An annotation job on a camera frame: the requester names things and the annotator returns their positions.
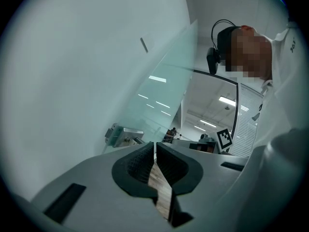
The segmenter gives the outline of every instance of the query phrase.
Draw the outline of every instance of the gray plastic surface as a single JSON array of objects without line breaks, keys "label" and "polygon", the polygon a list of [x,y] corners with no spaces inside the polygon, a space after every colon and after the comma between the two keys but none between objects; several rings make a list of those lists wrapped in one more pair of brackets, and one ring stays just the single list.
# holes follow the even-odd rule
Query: gray plastic surface
[{"label": "gray plastic surface", "polygon": [[[177,146],[180,146],[180,147],[185,147],[185,148],[189,148],[190,147],[190,144],[196,144],[196,145],[206,145],[208,143],[206,142],[195,142],[195,141],[187,141],[187,140],[180,140],[180,139],[177,139],[177,140],[173,140],[172,142],[173,145],[177,145]],[[220,150],[219,150],[219,147],[218,147],[218,144],[216,144],[214,150],[213,150],[213,154],[219,154],[220,153]]]},{"label": "gray plastic surface", "polygon": [[86,186],[63,222],[80,232],[165,231],[170,225],[152,199],[128,195],[114,182],[112,166],[121,157],[143,147],[136,145],[87,159],[44,187],[32,204],[44,211],[70,184]]},{"label": "gray plastic surface", "polygon": [[191,193],[177,196],[181,210],[195,218],[212,209],[241,173],[240,171],[223,167],[221,164],[229,162],[245,166],[248,161],[248,158],[244,157],[218,155],[169,143],[164,144],[179,153],[195,159],[203,167],[204,174],[197,187]]},{"label": "gray plastic surface", "polygon": [[[281,135],[267,146],[255,148],[249,159],[167,144],[197,160],[204,169],[204,177],[196,189],[177,196],[181,210],[194,217],[177,228],[168,225],[151,200],[128,197],[112,181],[112,164],[142,145],[86,160],[86,164],[82,162],[75,167],[77,170],[67,172],[70,176],[65,173],[46,186],[33,203],[44,210],[69,185],[68,178],[75,178],[81,181],[78,184],[94,185],[89,194],[96,197],[82,196],[65,221],[64,226],[76,231],[257,232],[276,218],[297,190],[308,165],[308,134],[309,130],[296,130]],[[218,167],[223,161],[241,164],[247,159],[241,173]],[[65,227],[59,230],[58,224],[27,201],[19,198],[18,203],[35,223],[50,228],[45,231],[69,231]]]}]

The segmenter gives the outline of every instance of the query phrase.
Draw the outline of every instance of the person in background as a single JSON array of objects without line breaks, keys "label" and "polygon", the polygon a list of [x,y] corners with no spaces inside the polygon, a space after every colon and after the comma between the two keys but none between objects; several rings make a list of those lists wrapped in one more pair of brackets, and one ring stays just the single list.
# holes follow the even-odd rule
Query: person in background
[{"label": "person in background", "polygon": [[263,106],[252,150],[274,137],[309,125],[309,54],[296,22],[274,40],[253,27],[228,27],[218,34],[220,58],[231,75],[264,81]]},{"label": "person in background", "polygon": [[172,136],[176,136],[176,128],[174,127],[173,129],[170,130],[170,134]]}]

